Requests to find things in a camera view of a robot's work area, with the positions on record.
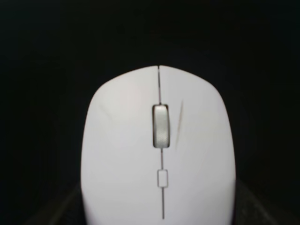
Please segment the white computer mouse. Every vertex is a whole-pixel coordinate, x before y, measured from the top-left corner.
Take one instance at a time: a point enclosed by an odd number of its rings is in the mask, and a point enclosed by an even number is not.
[[[88,225],[229,225],[235,161],[218,91],[166,66],[102,85],[86,117],[81,187]]]

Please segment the small rectangular button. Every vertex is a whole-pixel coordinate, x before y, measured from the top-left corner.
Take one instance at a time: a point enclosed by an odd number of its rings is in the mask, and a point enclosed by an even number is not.
[[[168,171],[167,170],[158,170],[157,171],[157,185],[160,188],[168,187]]]

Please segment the computer mouse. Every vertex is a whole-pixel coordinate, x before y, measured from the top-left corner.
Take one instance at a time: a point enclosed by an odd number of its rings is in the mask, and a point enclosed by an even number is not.
[[[235,161],[226,107],[167,66],[103,84],[88,109],[81,188],[88,225],[229,225]]]

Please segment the scroll wheel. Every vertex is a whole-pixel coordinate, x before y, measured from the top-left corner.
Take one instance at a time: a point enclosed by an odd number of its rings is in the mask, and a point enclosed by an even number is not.
[[[155,148],[170,146],[170,123],[167,105],[153,106],[153,145]]]

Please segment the dark surface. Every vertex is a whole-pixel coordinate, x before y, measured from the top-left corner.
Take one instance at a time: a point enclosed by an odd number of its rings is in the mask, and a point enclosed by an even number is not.
[[[152,65],[186,70],[218,89],[238,177],[300,217],[296,4],[2,2],[0,224],[24,223],[78,183],[93,94]]]
[[[236,183],[232,225],[298,225],[292,214],[253,194],[241,181]],[[24,225],[86,225],[82,194],[78,184],[71,191],[50,201]]]

